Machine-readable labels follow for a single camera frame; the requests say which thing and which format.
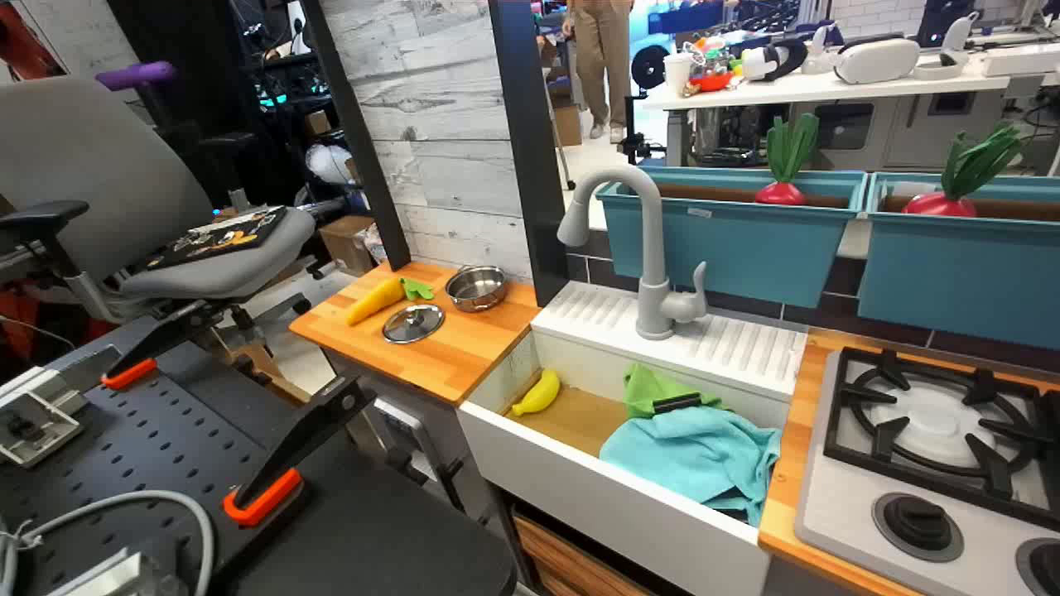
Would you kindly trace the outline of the black orange clamp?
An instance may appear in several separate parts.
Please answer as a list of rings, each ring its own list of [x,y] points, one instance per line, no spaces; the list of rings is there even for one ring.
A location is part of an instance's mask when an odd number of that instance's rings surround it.
[[[144,327],[144,335],[99,377],[109,391],[128,391],[158,372],[158,356],[183,342],[202,335],[215,319],[215,303],[192,301]]]
[[[287,506],[303,487],[297,463],[370,399],[375,395],[352,374],[329,380],[271,447],[260,468],[222,497],[224,521],[238,528],[256,528]]]

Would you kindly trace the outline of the grey office chair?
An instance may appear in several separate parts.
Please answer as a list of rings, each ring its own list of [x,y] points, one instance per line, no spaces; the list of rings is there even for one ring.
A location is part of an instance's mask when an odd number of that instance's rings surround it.
[[[49,76],[0,90],[3,233],[96,319],[217,301],[238,303],[277,281],[313,235],[303,209],[247,248],[150,268],[213,203],[183,155],[96,78]]]

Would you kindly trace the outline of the standing person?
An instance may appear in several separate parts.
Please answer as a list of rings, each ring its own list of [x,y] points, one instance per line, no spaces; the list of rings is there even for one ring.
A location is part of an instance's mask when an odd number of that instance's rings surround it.
[[[636,0],[567,0],[564,33],[575,42],[575,76],[589,108],[589,134],[625,132],[630,13]]]

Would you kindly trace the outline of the wooden counter board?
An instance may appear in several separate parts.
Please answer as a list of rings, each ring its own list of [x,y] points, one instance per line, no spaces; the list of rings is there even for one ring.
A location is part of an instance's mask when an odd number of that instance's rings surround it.
[[[287,330],[344,363],[362,363],[444,404],[460,404],[522,338],[535,313],[535,295],[531,285],[512,281],[500,303],[460,312],[444,292],[447,277],[450,268],[444,265],[405,265],[398,270],[382,265],[296,319]],[[431,292],[431,299],[393,299],[370,319],[352,322],[353,306],[382,292],[398,292],[398,285]]]

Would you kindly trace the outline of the near black orange clamp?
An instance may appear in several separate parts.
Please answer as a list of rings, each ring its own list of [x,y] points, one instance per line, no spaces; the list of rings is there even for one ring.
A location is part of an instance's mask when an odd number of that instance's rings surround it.
[[[271,447],[260,468],[222,497],[224,521],[238,528],[256,528],[287,506],[303,487],[297,463],[370,399],[375,395],[352,374],[329,380]]]

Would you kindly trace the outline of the right teal planter box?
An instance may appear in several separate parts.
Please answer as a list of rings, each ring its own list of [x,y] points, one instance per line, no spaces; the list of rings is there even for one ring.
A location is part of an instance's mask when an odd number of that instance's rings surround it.
[[[969,195],[975,218],[913,216],[934,172],[875,172],[858,313],[1026,348],[1060,348],[1060,181],[1000,175]]]

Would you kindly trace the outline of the silver pot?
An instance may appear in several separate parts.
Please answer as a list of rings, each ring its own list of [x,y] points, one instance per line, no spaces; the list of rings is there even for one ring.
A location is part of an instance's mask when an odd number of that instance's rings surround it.
[[[498,265],[467,265],[447,277],[444,292],[458,312],[489,312],[508,299],[510,281]]]

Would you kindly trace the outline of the left toy radish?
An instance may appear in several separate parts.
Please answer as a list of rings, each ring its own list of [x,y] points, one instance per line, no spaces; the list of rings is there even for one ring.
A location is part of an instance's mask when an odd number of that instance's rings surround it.
[[[802,206],[805,192],[796,175],[812,161],[819,149],[819,116],[802,112],[796,119],[774,119],[766,132],[766,161],[772,177],[754,192],[766,206]]]

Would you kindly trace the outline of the teal planter box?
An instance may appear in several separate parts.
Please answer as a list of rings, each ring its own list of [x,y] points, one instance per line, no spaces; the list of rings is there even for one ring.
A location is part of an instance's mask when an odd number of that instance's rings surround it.
[[[862,210],[867,175],[805,167],[802,206],[766,206],[766,167],[645,164],[662,192],[664,268],[675,287],[704,261],[704,287],[752,301],[814,306],[839,240]]]
[[[1026,348],[1060,348],[1060,181],[1000,175],[969,195],[975,218],[913,216],[934,172],[875,172],[858,313]]]

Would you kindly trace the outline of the teal cloth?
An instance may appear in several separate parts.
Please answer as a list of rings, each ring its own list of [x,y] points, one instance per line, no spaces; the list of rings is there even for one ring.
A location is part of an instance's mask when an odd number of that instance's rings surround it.
[[[779,460],[779,431],[722,406],[683,406],[630,417],[604,440],[600,457],[754,525]]]

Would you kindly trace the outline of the yellow toy banana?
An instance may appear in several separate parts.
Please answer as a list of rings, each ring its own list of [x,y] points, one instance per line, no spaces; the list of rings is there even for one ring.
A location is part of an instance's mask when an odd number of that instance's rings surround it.
[[[532,387],[522,391],[522,396],[510,406],[512,417],[541,415],[560,396],[560,374],[543,372]]]

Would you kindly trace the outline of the far black orange clamp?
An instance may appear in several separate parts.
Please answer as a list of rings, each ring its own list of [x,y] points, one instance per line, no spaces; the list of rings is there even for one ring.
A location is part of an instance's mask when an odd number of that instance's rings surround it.
[[[128,391],[158,372],[158,356],[183,342],[202,335],[215,319],[215,303],[192,301],[144,327],[144,335],[99,377],[109,391]]]

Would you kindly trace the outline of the grey toy faucet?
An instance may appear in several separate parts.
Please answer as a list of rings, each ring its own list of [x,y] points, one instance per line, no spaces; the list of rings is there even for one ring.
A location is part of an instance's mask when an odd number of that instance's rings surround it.
[[[664,342],[679,323],[700,322],[704,313],[704,265],[691,268],[691,287],[675,292],[664,270],[664,224],[662,224],[662,192],[636,164],[607,164],[586,172],[569,206],[557,224],[557,240],[567,248],[583,248],[589,235],[589,199],[604,181],[618,181],[638,199],[642,210],[642,268],[636,287],[636,335],[645,342]]]

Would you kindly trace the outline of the left teal planter box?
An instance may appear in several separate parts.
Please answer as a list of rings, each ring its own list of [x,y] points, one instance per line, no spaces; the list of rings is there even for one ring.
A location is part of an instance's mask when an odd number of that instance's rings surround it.
[[[766,206],[766,167],[645,164],[662,192],[664,268],[675,287],[704,261],[704,287],[752,301],[814,306],[839,240],[862,210],[867,175],[805,167],[802,206]]]

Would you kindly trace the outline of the toy gas stove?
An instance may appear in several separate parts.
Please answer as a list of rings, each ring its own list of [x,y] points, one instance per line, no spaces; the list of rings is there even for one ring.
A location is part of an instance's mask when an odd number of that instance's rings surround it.
[[[924,596],[1060,596],[1060,396],[834,352],[796,534]]]

